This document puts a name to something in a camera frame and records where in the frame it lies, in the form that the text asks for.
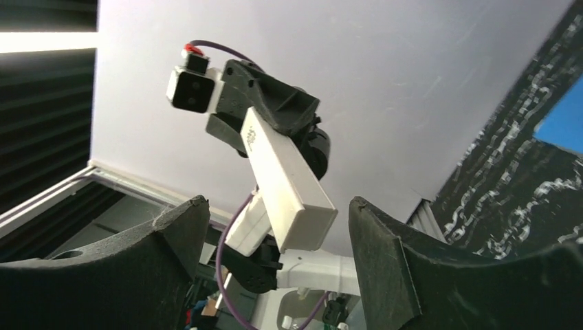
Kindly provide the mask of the blue flat box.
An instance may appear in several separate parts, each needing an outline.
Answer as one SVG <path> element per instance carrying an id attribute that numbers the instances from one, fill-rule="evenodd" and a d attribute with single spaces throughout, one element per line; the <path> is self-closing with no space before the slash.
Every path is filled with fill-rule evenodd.
<path id="1" fill-rule="evenodd" d="M 536 139 L 582 156 L 582 77 L 540 122 Z"/>

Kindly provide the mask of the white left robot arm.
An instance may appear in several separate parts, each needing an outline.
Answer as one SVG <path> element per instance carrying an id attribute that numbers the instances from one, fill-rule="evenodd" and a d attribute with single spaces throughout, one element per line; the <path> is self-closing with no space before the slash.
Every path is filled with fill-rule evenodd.
<path id="1" fill-rule="evenodd" d="M 255 187 L 222 232 L 216 255 L 221 301 L 233 285 L 255 294 L 316 289 L 357 296 L 352 258 L 323 252 L 337 208 L 321 186 L 331 142 L 319 101 L 244 60 L 212 69 L 206 130 L 248 159 Z"/>

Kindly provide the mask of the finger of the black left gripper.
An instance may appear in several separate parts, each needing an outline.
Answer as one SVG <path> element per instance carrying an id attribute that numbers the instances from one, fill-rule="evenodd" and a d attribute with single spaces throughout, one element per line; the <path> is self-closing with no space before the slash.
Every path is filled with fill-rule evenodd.
<path id="1" fill-rule="evenodd" d="M 248 157 L 241 138 L 242 124 L 240 118 L 224 113 L 213 113 L 208 116 L 206 133 L 232 147 L 239 156 Z"/>
<path id="2" fill-rule="evenodd" d="M 320 100 L 242 60 L 228 60 L 215 115 L 240 129 L 250 107 L 276 132 L 295 136 L 314 124 Z"/>

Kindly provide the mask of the white remote control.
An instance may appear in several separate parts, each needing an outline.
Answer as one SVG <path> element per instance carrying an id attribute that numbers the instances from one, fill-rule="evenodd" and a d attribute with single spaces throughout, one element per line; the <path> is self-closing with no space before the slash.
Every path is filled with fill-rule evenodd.
<path id="1" fill-rule="evenodd" d="M 291 138 L 276 132 L 254 107 L 241 138 L 280 250 L 319 250 L 338 209 Z"/>

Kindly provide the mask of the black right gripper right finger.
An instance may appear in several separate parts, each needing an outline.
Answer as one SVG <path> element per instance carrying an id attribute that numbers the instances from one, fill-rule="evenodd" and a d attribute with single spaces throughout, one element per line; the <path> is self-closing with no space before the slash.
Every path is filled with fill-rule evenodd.
<path id="1" fill-rule="evenodd" d="M 349 234 L 368 329 L 581 329 L 582 246 L 495 260 L 349 204 Z"/>

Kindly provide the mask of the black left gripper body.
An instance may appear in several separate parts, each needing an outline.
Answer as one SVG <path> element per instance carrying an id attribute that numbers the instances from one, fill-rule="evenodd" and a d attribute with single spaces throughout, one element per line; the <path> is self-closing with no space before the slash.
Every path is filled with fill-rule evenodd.
<path id="1" fill-rule="evenodd" d="M 296 134 L 296 146 L 318 180 L 321 180 L 328 170 L 331 151 L 329 135 L 318 127 L 321 122 L 321 117 L 315 115 L 313 120 Z"/>

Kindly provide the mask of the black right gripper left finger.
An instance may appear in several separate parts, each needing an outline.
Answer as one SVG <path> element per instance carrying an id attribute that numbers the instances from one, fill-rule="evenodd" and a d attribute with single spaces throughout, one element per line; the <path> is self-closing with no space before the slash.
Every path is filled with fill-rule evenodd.
<path id="1" fill-rule="evenodd" d="M 2 329 L 183 329 L 210 220 L 198 195 L 51 259 L 1 264 Z"/>

